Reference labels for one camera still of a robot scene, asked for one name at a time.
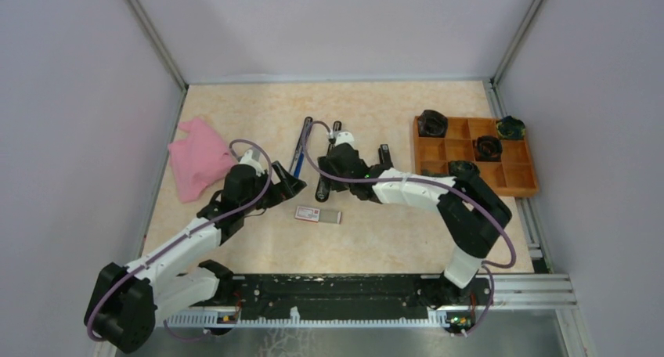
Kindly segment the blue stapler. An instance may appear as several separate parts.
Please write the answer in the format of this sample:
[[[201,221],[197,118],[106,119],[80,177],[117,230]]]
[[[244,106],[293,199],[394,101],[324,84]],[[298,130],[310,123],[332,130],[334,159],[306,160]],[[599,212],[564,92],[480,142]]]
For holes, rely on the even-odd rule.
[[[302,161],[303,161],[303,139],[305,138],[305,135],[308,131],[309,125],[313,122],[313,118],[310,116],[307,116],[302,125],[301,133],[298,137],[298,142],[296,144],[295,150],[294,150],[294,155],[292,157],[290,167],[289,167],[289,173],[292,174],[296,179],[299,177],[300,172],[301,172],[301,166],[302,166]]]

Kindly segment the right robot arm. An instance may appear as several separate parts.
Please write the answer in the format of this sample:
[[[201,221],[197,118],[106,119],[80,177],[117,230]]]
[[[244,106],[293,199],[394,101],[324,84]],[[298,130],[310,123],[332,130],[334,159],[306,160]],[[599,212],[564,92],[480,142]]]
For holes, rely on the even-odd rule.
[[[442,296],[451,304],[469,297],[471,281],[499,238],[514,249],[505,231],[511,210],[479,175],[427,177],[390,164],[368,165],[350,143],[336,145],[311,165],[360,200],[438,213],[455,244],[441,282]]]

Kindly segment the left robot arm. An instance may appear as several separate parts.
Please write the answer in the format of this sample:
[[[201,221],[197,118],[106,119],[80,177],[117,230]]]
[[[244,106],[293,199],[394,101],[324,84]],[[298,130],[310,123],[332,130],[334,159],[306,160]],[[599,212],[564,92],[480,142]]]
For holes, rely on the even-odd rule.
[[[232,166],[222,189],[180,233],[139,259],[111,262],[99,272],[84,317],[88,336],[132,353],[156,326],[192,305],[236,305],[233,272],[198,258],[238,232],[252,211],[275,207],[306,186],[278,161],[269,170],[257,163]]]

